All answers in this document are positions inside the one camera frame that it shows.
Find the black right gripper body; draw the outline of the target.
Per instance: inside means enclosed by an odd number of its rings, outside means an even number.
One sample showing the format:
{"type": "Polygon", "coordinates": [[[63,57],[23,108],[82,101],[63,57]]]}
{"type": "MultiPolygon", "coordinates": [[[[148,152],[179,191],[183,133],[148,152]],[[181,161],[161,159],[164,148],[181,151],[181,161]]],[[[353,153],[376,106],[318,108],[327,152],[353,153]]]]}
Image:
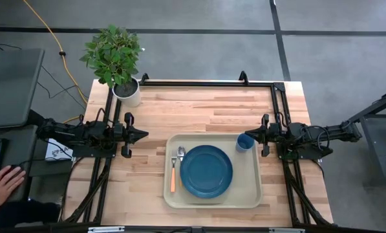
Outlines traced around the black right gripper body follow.
{"type": "Polygon", "coordinates": [[[269,123],[269,115],[264,114],[261,120],[262,126],[262,141],[263,145],[262,156],[267,157],[270,154],[269,142],[277,142],[279,137],[279,124],[278,123],[269,123]]]}

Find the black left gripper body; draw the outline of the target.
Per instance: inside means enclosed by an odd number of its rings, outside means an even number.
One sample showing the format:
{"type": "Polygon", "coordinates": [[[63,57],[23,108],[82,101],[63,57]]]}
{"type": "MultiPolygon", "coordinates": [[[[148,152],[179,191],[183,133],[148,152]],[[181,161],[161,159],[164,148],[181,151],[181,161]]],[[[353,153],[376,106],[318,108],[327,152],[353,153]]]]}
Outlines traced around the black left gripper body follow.
{"type": "Polygon", "coordinates": [[[133,126],[134,116],[131,113],[126,113],[124,115],[125,125],[117,120],[114,123],[113,136],[114,140],[117,142],[123,142],[124,145],[121,147],[121,156],[125,158],[132,157],[132,151],[129,148],[131,143],[131,132],[130,127],[133,126]]]}

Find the blue cup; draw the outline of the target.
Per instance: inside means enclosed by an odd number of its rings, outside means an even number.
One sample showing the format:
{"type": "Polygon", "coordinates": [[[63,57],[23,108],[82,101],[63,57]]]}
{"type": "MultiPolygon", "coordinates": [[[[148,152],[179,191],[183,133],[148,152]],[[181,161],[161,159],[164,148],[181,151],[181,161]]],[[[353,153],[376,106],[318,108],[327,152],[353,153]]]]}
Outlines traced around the blue cup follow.
{"type": "Polygon", "coordinates": [[[245,133],[241,133],[236,140],[236,150],[244,153],[254,147],[255,141],[245,133]]]}

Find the metal spoon orange handle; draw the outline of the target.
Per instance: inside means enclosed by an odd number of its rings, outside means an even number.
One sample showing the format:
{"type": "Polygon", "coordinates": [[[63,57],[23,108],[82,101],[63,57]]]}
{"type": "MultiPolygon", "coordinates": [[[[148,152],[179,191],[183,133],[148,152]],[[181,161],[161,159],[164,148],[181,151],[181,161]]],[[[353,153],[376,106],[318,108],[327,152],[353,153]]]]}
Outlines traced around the metal spoon orange handle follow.
{"type": "MultiPolygon", "coordinates": [[[[184,158],[184,155],[186,154],[186,151],[185,151],[185,148],[183,146],[179,146],[178,149],[177,149],[177,157],[180,161],[180,168],[181,168],[181,164],[182,164],[182,161],[183,161],[183,158],[184,158]]],[[[182,179],[181,179],[181,172],[180,173],[180,187],[183,187],[183,184],[182,184],[182,179]]]]}

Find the blue round plate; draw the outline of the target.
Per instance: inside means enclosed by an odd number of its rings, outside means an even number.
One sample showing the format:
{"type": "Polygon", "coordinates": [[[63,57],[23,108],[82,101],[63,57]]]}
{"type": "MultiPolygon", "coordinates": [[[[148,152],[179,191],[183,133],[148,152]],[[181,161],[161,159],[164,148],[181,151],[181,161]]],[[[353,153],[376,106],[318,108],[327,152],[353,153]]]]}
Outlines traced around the blue round plate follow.
{"type": "Polygon", "coordinates": [[[220,148],[200,145],[189,150],[180,165],[180,178],[185,189],[202,199],[222,195],[233,179],[233,165],[220,148]]]}

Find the beige plastic tray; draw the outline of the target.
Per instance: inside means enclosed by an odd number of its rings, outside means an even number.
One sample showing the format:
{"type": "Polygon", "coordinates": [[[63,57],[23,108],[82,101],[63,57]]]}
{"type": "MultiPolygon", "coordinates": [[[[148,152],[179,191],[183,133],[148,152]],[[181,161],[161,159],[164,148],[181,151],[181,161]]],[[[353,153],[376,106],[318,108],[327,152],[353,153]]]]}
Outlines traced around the beige plastic tray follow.
{"type": "Polygon", "coordinates": [[[180,133],[166,143],[164,199],[173,208],[255,208],[262,199],[261,175],[257,145],[244,153],[236,150],[237,133],[180,133]],[[224,151],[233,165],[233,179],[229,188],[213,199],[202,199],[180,187],[180,161],[175,164],[176,191],[170,192],[172,162],[171,155],[179,146],[186,153],[200,145],[211,145],[224,151]]]}

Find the white paper sheet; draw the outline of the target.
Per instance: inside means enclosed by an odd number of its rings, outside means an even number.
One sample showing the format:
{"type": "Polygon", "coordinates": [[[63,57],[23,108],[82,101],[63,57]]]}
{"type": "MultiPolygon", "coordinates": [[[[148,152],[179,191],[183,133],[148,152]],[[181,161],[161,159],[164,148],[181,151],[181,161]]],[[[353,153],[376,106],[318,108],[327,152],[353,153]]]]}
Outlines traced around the white paper sheet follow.
{"type": "Polygon", "coordinates": [[[47,142],[47,151],[45,159],[47,161],[71,160],[73,150],[54,139],[49,139],[47,142]]]}

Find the large green potted plant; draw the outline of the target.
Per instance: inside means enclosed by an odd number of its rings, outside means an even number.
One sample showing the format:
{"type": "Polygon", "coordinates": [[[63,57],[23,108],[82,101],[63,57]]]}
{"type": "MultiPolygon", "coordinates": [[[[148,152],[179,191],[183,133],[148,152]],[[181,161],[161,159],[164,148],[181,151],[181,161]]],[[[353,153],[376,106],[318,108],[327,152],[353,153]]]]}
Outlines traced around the large green potted plant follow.
{"type": "Polygon", "coordinates": [[[141,104],[140,84],[134,77],[138,74],[137,61],[144,51],[135,33],[109,25],[85,44],[80,58],[93,70],[100,84],[107,85],[113,95],[127,107],[141,104]]]}

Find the black metal stand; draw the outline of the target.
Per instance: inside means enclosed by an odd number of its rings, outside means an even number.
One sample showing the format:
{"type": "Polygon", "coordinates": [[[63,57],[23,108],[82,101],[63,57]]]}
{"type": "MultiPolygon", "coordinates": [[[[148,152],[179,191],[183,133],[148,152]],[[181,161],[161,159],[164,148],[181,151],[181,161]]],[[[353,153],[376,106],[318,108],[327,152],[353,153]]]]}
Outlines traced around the black metal stand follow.
{"type": "Polygon", "coordinates": [[[361,118],[361,125],[371,152],[371,161],[376,168],[371,186],[386,185],[386,94],[373,102],[361,118]]]}

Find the grey desk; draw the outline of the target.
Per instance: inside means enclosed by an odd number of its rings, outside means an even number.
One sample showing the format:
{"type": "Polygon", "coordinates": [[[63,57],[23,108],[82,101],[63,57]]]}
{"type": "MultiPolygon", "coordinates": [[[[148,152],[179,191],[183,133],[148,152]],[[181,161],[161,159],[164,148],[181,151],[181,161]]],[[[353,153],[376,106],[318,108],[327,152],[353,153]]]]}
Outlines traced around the grey desk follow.
{"type": "Polygon", "coordinates": [[[26,171],[24,183],[10,195],[10,202],[28,198],[31,168],[53,168],[70,162],[47,161],[44,153],[34,157],[38,128],[27,121],[44,55],[43,49],[0,52],[0,139],[8,140],[0,170],[20,164],[26,171]]]}

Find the person's leg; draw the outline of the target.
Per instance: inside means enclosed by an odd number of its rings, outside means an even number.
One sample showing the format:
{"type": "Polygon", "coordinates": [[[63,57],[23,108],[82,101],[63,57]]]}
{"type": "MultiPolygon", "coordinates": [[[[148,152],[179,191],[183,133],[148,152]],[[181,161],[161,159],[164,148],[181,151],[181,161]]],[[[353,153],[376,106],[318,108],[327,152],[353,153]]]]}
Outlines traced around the person's leg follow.
{"type": "Polygon", "coordinates": [[[0,228],[15,227],[20,223],[55,223],[61,205],[35,200],[7,202],[0,206],[0,228]]]}

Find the person's hand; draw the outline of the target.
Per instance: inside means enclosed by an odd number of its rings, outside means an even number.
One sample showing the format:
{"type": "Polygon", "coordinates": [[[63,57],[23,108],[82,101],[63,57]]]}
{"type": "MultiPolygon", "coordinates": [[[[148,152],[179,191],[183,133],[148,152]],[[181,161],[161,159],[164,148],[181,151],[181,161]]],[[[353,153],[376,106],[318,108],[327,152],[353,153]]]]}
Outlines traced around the person's hand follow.
{"type": "Polygon", "coordinates": [[[0,206],[9,198],[11,193],[25,180],[26,171],[16,168],[6,172],[10,166],[0,170],[0,206]]]}

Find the black aluminium table frame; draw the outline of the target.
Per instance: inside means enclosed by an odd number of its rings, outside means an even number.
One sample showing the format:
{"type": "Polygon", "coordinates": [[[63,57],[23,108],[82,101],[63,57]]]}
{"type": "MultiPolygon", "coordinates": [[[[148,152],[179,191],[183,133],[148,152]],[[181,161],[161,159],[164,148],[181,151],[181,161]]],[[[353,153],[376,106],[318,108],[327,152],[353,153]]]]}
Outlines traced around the black aluminium table frame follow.
{"type": "Polygon", "coordinates": [[[310,123],[301,82],[147,80],[135,126],[148,132],[133,155],[111,161],[106,189],[90,218],[103,225],[169,227],[289,227],[283,164],[276,151],[260,158],[262,199],[251,209],[176,209],[163,196],[166,142],[177,133],[242,133],[275,110],[291,122],[310,123]]]}

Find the silver table bracket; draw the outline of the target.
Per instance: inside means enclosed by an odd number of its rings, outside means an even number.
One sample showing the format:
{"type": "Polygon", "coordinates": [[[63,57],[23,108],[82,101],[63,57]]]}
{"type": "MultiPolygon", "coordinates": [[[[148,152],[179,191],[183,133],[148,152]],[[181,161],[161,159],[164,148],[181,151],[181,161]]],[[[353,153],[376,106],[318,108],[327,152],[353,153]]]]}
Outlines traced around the silver table bracket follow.
{"type": "Polygon", "coordinates": [[[125,232],[124,226],[111,226],[111,227],[90,227],[87,233],[122,233],[125,232]]]}
{"type": "Polygon", "coordinates": [[[274,228],[269,228],[268,232],[269,233],[305,233],[305,229],[274,227],[274,228]]]}

